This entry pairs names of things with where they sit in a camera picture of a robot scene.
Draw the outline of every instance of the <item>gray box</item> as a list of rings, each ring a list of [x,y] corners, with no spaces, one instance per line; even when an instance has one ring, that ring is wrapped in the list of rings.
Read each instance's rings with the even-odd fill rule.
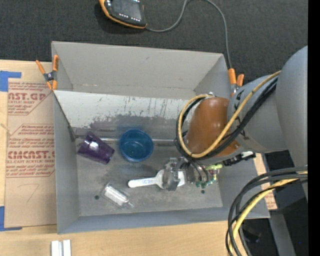
[[[171,157],[180,156],[172,139],[178,114],[189,99],[208,92],[230,98],[222,54],[52,42],[55,54],[60,58],[53,102],[58,233],[227,219],[235,196],[257,175],[251,160],[221,169],[218,182],[205,193],[194,184],[176,191],[127,185],[155,176]],[[151,157],[143,162],[128,162],[119,153],[119,137],[130,128],[144,130],[154,141]],[[107,165],[77,155],[88,131],[115,149]],[[134,208],[98,199],[109,181],[130,195]],[[267,217],[264,201],[248,216]]]

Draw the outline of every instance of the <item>wire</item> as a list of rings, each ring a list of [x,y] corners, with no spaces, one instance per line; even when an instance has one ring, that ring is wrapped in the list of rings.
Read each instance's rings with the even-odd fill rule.
[[[226,238],[225,238],[225,243],[226,243],[226,247],[228,249],[228,252],[230,255],[232,254],[232,250],[230,249],[230,243],[232,244],[235,252],[237,253],[237,255],[241,255],[236,242],[235,242],[235,236],[237,234],[237,232],[239,231],[239,235],[243,235],[243,233],[241,232],[241,224],[244,220],[244,218],[248,215],[248,213],[250,212],[250,210],[257,204],[258,201],[253,201],[253,199],[247,201],[247,203],[242,207],[240,213],[241,215],[239,215],[239,209],[240,209],[240,203],[241,203],[241,198],[243,197],[243,195],[248,192],[249,190],[251,190],[252,188],[256,187],[256,186],[260,186],[263,183],[268,183],[270,181],[276,181],[276,180],[281,180],[278,181],[277,183],[269,186],[267,189],[259,192],[258,194],[260,195],[261,198],[263,198],[264,196],[262,195],[266,195],[266,193],[269,192],[269,190],[274,190],[276,187],[279,186],[283,186],[286,185],[289,181],[292,182],[293,180],[297,180],[297,179],[307,179],[308,178],[308,167],[304,166],[304,167],[293,167],[293,168],[286,168],[286,169],[279,169],[279,170],[274,170],[272,172],[266,172],[262,175],[259,175],[257,177],[255,177],[254,179],[252,179],[250,182],[248,182],[246,184],[246,186],[241,190],[241,192],[238,194],[238,196],[235,198],[235,200],[233,201],[231,207],[230,207],[230,211],[229,211],[229,216],[228,216],[228,232],[226,234]],[[234,210],[236,209],[236,217],[234,219],[232,219],[232,215]],[[237,224],[234,227],[233,231],[232,231],[232,225],[233,223],[237,220]],[[244,248],[247,251],[248,247],[246,247],[245,241],[243,239],[243,237],[241,237],[241,241],[244,244]]]
[[[275,72],[272,75],[270,75],[268,78],[266,78],[264,81],[262,81],[261,83],[259,83],[246,97],[245,99],[242,101],[242,103],[240,104],[240,106],[237,108],[237,110],[234,112],[234,114],[232,115],[231,119],[229,120],[229,122],[227,123],[227,125],[224,127],[224,129],[222,130],[222,132],[220,133],[220,135],[217,137],[217,139],[214,141],[214,143],[208,147],[205,151],[203,151],[202,153],[192,153],[187,146],[185,145],[183,138],[182,138],[182,131],[181,131],[181,126],[182,126],[182,120],[183,120],[183,116],[185,113],[185,110],[188,108],[188,105],[190,105],[194,100],[197,100],[199,98],[205,98],[204,95],[207,94],[201,94],[198,95],[194,98],[192,98],[191,100],[189,100],[186,105],[183,107],[179,117],[178,117],[178,124],[177,124],[177,139],[179,144],[181,145],[182,149],[185,151],[185,153],[189,156],[191,156],[193,159],[200,159],[202,157],[205,157],[207,154],[209,154],[213,149],[215,149],[215,147],[218,145],[218,143],[222,140],[222,138],[225,136],[225,134],[228,132],[229,128],[231,127],[231,125],[233,124],[233,122],[236,120],[236,118],[238,117],[240,111],[245,107],[245,105],[248,103],[248,101],[250,100],[250,98],[263,86],[265,85],[267,82],[269,82],[271,79],[275,78],[276,76],[278,76],[278,74],[281,71]]]
[[[228,215],[228,226],[230,227],[233,223],[233,212],[236,209],[237,205],[240,204],[242,197],[244,196],[245,193],[253,189],[254,187],[260,186],[264,183],[269,183],[270,178],[277,177],[277,179],[281,179],[281,177],[285,177],[285,175],[291,175],[291,174],[296,174],[296,172],[301,172],[304,170],[307,170],[308,167],[292,167],[292,168],[285,168],[285,169],[279,169],[279,170],[274,170],[272,172],[266,172],[264,174],[261,174],[255,178],[253,178],[251,181],[249,181],[244,188],[241,190],[241,192],[237,195],[237,197],[234,199],[233,203],[231,204],[229,215]],[[228,232],[230,233],[230,239],[232,239],[232,229],[229,230]],[[229,251],[228,247],[228,233],[226,235],[226,247]]]
[[[306,176],[305,178],[306,178],[305,180],[297,181],[297,182],[295,182],[294,184],[297,185],[297,184],[303,184],[303,183],[308,182],[308,176]],[[238,219],[239,216],[240,216],[240,214],[243,212],[244,208],[246,208],[246,207],[248,206],[248,204],[251,203],[252,200],[253,200],[258,194],[260,194],[260,193],[262,193],[262,192],[263,192],[263,190],[260,191],[259,193],[255,194],[254,196],[252,196],[252,197],[244,204],[244,206],[241,208],[241,210],[239,210],[239,209],[240,209],[240,203],[239,203],[239,204],[237,205],[237,207],[236,207],[236,210],[235,210],[236,217],[234,218],[234,220]],[[250,250],[249,250],[249,248],[248,248],[248,246],[247,246],[247,242],[246,242],[245,235],[244,235],[244,232],[243,232],[242,227],[239,228],[238,233],[239,233],[239,238],[240,238],[240,240],[241,240],[241,243],[242,243],[242,245],[243,245],[243,247],[244,247],[247,255],[248,255],[248,256],[252,256],[251,253],[250,253]]]
[[[269,97],[269,95],[271,93],[274,92],[274,90],[276,89],[276,85],[277,85],[277,81],[278,78],[276,77],[268,86],[266,86],[266,88],[263,89],[261,95],[258,97],[258,99],[255,101],[255,103],[253,104],[253,106],[251,107],[251,109],[249,109],[249,111],[246,113],[245,117],[243,118],[243,120],[240,122],[240,124],[237,126],[237,128],[230,134],[228,134],[227,136],[222,138],[222,143],[216,147],[214,150],[212,150],[210,153],[208,153],[207,155],[198,158],[198,160],[205,160],[208,158],[212,158],[214,156],[216,156],[217,154],[219,154],[220,152],[222,152],[226,147],[228,147],[233,141],[234,139],[236,139],[236,137],[241,133],[241,131],[245,128],[245,126],[248,124],[248,122],[251,120],[251,118],[253,117],[253,115],[256,113],[256,111],[259,109],[259,107],[266,101],[266,99]],[[191,110],[191,108],[198,103],[199,99],[195,100],[191,105],[189,105],[189,107],[186,109],[185,113],[183,114],[182,117],[182,123],[181,126],[183,126],[184,121],[186,119],[187,114],[189,113],[189,111]],[[176,134],[178,136],[178,122],[176,122]],[[187,131],[182,133],[182,137],[184,137],[187,134]],[[187,155],[184,150],[182,149],[181,144],[179,144],[177,138],[174,139],[174,144],[177,147],[178,151],[186,158],[189,159],[189,161],[192,161],[192,157],[190,157],[189,155]]]
[[[185,0],[184,1],[180,16],[172,26],[170,26],[168,28],[165,28],[165,29],[153,29],[153,28],[148,28],[148,27],[146,27],[145,29],[148,30],[148,31],[151,31],[151,32],[158,32],[158,33],[169,32],[169,31],[175,29],[179,25],[181,20],[182,20],[182,17],[184,15],[184,12],[185,12],[187,4],[189,4],[191,1],[192,0]],[[219,14],[222,17],[223,25],[224,25],[224,35],[225,35],[226,57],[227,57],[227,60],[228,60],[229,68],[232,68],[232,64],[231,64],[231,60],[230,60],[230,54],[229,54],[229,46],[228,46],[229,45],[228,44],[228,28],[227,28],[227,22],[226,22],[226,19],[225,19],[225,15],[223,14],[223,12],[220,10],[220,8],[214,2],[211,2],[210,0],[203,0],[203,1],[205,1],[205,2],[209,3],[210,5],[212,5],[219,12]]]

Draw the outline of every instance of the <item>blue tape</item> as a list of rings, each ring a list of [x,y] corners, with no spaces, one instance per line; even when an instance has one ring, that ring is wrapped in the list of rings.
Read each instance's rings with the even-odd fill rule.
[[[10,228],[5,228],[4,227],[5,223],[5,207],[0,206],[0,232],[1,231],[10,231],[10,230],[20,230],[22,227],[10,227]]]
[[[8,91],[9,78],[21,78],[21,72],[0,71],[0,92]]]

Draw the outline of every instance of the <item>purple plastic cup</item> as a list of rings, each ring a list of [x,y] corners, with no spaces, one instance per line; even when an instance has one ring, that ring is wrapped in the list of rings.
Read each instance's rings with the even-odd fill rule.
[[[93,132],[89,131],[77,153],[83,157],[98,161],[103,164],[109,163],[115,150],[102,141]]]

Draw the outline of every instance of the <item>yellow cable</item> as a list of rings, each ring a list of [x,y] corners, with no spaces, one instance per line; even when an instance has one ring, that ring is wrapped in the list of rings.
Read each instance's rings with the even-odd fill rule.
[[[183,107],[183,109],[181,110],[181,113],[180,113],[180,115],[179,115],[179,120],[178,120],[178,139],[179,139],[179,141],[180,141],[180,144],[181,144],[183,150],[184,150],[189,156],[192,154],[192,152],[186,147],[186,145],[185,145],[185,143],[184,143],[184,139],[182,138],[182,130],[181,130],[182,127],[181,127],[181,126],[182,126],[182,118],[183,118],[183,115],[184,115],[187,107],[188,107],[191,103],[193,103],[195,100],[201,99],[201,98],[203,98],[203,99],[205,99],[205,98],[211,98],[211,97],[213,97],[213,96],[210,95],[210,94],[200,94],[200,95],[198,95],[198,96],[193,97],[192,99],[190,99],[190,100],[184,105],[184,107]]]
[[[229,128],[231,127],[231,125],[233,124],[233,122],[236,120],[236,118],[238,117],[240,111],[245,107],[245,105],[248,103],[248,101],[250,100],[250,98],[263,86],[265,85],[267,82],[269,82],[271,79],[273,79],[274,77],[278,76],[279,73],[281,72],[275,72],[272,75],[270,75],[268,78],[266,78],[264,81],[262,81],[261,83],[259,83],[243,100],[243,102],[240,104],[240,106],[238,107],[238,109],[234,112],[233,116],[231,117],[231,119],[229,120],[229,122],[227,123],[227,125],[224,127],[224,129],[222,130],[222,132],[220,133],[220,135],[218,136],[218,138],[216,138],[216,140],[214,141],[214,143],[208,147],[204,152],[202,153],[198,153],[198,154],[194,154],[192,153],[187,146],[184,143],[184,140],[182,138],[182,128],[181,128],[181,124],[182,124],[182,117],[185,113],[185,110],[187,109],[187,107],[189,106],[190,103],[192,103],[194,100],[198,99],[198,98],[204,98],[204,95],[198,95],[194,98],[192,98],[191,100],[188,101],[188,103],[184,106],[184,108],[182,109],[180,116],[179,116],[179,120],[178,120],[178,139],[179,142],[181,144],[181,147],[183,148],[183,150],[192,158],[201,158],[204,157],[205,155],[207,155],[208,153],[210,153],[217,145],[218,143],[222,140],[222,138],[225,136],[225,134],[228,132]]]
[[[304,172],[300,172],[299,174],[308,174],[307,171],[304,171]],[[270,190],[267,190],[259,195],[257,195],[255,197],[255,199],[245,208],[245,210],[241,213],[241,215],[239,216],[239,219],[238,221],[235,223],[234,225],[234,228],[232,230],[232,234],[233,234],[233,237],[234,239],[236,239],[236,236],[237,236],[237,233],[239,231],[239,228],[242,224],[242,222],[244,222],[245,218],[247,217],[247,215],[249,214],[249,212],[253,209],[253,207],[256,206],[256,204],[266,196],[266,194],[270,193],[271,191],[273,191],[275,188],[277,187],[280,187],[280,186],[283,186],[287,183],[290,183],[290,182],[293,182],[293,181],[296,181],[296,180],[299,180],[298,178],[291,178],[291,179],[283,179],[283,180],[280,180],[276,183],[274,183],[273,185],[270,185],[267,189],[270,189],[270,188],[273,188],[273,189],[270,189]],[[228,246],[229,246],[229,249],[230,251],[232,252],[233,250],[233,247],[232,247],[232,244],[231,244],[231,241],[229,241],[228,243]]]

